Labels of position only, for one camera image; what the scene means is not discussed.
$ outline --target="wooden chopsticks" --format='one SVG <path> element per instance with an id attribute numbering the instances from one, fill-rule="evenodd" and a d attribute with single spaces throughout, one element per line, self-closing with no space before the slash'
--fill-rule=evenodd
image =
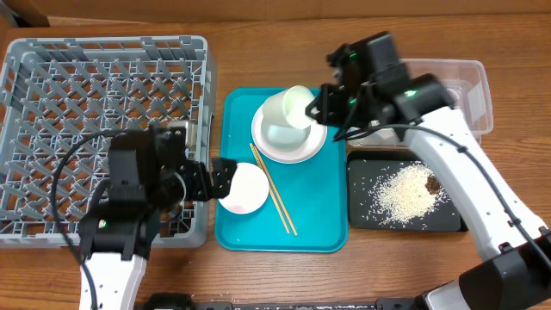
<path id="1" fill-rule="evenodd" d="M 283 225 L 285 226 L 285 230 L 287 233 L 289 233 L 289 228 L 287 227 L 287 223 L 285 222 L 285 219 L 283 219 L 282 211 L 285 214 L 285 217 L 287 218 L 289 225 L 291 226 L 291 229 L 293 230 L 294 236 L 298 236 L 299 234 L 296 232 L 296 229 L 294 228 L 293 221 L 291 220 L 291 217 L 289 216 L 289 213 L 287 212 L 287 208 L 285 208 L 285 205 L 283 204 L 282 197 L 279 195 L 279 192 L 277 191 L 276 185 L 274 184 L 274 181 L 272 180 L 271 175 L 268 172 L 268 168 L 266 167 L 266 164 L 264 164 L 264 161 L 262 160 L 262 157 L 260 156 L 260 152 L 258 151 L 257 147 L 254 146 L 252 143 L 249 144 L 251 147 L 252 155 L 255 157 L 255 160 L 257 161 L 258 167 L 264 171 L 266 174 L 266 177 L 268 177 L 269 181 L 269 194 L 272 196 L 272 200 L 274 201 L 275 208 L 277 209 L 277 213 L 279 214 L 279 217 L 282 219 Z"/>

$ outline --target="plastic dish rack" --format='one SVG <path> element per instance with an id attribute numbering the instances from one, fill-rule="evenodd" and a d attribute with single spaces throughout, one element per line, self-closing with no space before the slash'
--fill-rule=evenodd
<path id="1" fill-rule="evenodd" d="M 87 134 L 188 119 L 188 157 L 209 166 L 216 67 L 200 36 L 19 39 L 6 52 L 0 102 L 0 248 L 65 245 L 48 201 L 52 174 Z M 78 221 L 108 177 L 109 138 L 85 144 L 65 168 L 59 214 L 78 243 Z M 155 247 L 196 247 L 207 238 L 208 202 L 165 214 Z"/>

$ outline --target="clear plastic container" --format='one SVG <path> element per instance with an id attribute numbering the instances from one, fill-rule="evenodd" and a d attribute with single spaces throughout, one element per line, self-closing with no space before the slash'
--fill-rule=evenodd
<path id="1" fill-rule="evenodd" d="M 480 142 L 493 129 L 492 98 L 484 66 L 477 60 L 403 59 L 412 78 L 434 74 L 455 99 L 455 106 L 465 115 L 473 136 Z M 399 145 L 392 129 L 380 130 L 363 139 L 349 141 L 351 146 Z"/>

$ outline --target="white plate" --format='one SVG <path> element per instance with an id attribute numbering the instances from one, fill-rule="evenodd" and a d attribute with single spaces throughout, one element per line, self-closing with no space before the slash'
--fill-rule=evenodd
<path id="1" fill-rule="evenodd" d="M 252 140 L 264 156 L 278 163 L 297 164 L 310 159 L 319 152 L 327 138 L 327 127 L 314 121 L 310 126 L 310 135 L 302 146 L 290 152 L 283 152 L 271 146 L 263 137 L 261 129 L 263 118 L 262 109 L 259 108 L 252 119 Z"/>
<path id="2" fill-rule="evenodd" d="M 230 194 L 219 199 L 226 210 L 235 214 L 257 211 L 268 198 L 268 178 L 254 164 L 238 163 L 232 179 Z"/>

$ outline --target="teal tray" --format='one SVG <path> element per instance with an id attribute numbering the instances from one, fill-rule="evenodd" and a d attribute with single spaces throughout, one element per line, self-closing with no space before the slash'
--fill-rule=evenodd
<path id="1" fill-rule="evenodd" d="M 257 164 L 249 147 L 252 117 L 264 100 L 282 90 L 243 88 L 227 97 L 221 157 Z M 233 214 L 217 202 L 214 234 L 222 246 L 233 251 L 326 253 L 343 247 L 348 238 L 346 142 L 332 142 L 337 129 L 327 129 L 323 147 L 305 162 L 280 164 L 263 155 L 298 237 L 287 234 L 270 197 L 245 215 Z"/>

